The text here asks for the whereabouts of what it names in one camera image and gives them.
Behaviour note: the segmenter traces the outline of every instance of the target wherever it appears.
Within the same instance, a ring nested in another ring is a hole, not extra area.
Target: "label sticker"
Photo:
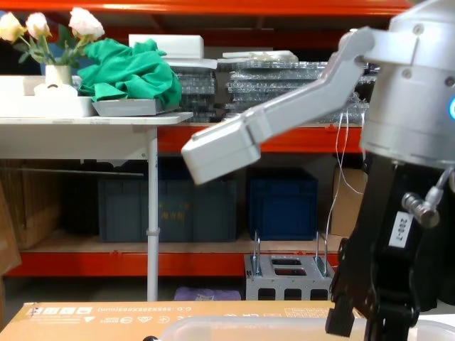
[[[412,215],[406,212],[397,212],[393,224],[392,234],[390,235],[389,247],[399,247],[404,249],[406,246],[407,236],[410,233],[412,224]]]

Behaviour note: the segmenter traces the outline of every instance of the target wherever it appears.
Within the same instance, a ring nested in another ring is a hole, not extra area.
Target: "orange metal shelf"
[[[179,153],[183,145],[204,126],[163,126],[158,130],[160,152]],[[295,128],[261,145],[263,153],[335,153],[338,128],[325,126],[318,128]],[[360,151],[361,128],[349,128],[346,153]],[[344,145],[346,129],[342,128],[338,137],[338,150]]]
[[[81,6],[92,11],[156,14],[243,16],[394,16],[409,8],[406,0],[26,0],[0,1],[0,9],[68,11]]]
[[[23,252],[7,276],[146,276],[147,255],[121,252]],[[332,266],[336,254],[329,254]],[[159,276],[243,276],[243,254],[160,254]]]

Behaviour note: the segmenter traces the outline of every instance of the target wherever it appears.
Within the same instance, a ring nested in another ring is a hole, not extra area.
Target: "flower vase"
[[[47,87],[73,85],[71,67],[69,65],[46,65],[45,84]]]

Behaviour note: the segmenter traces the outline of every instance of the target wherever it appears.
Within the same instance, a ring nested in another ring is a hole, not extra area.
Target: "white plastic lid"
[[[327,335],[323,318],[188,318],[174,323],[161,341],[363,341],[366,320],[355,319],[350,338]],[[455,328],[419,321],[409,331],[409,341],[453,341]]]

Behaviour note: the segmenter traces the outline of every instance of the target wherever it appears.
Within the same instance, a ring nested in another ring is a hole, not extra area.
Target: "white box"
[[[167,53],[168,58],[204,58],[204,40],[201,36],[185,36],[172,34],[130,34],[129,46],[144,43],[153,39],[159,50]]]

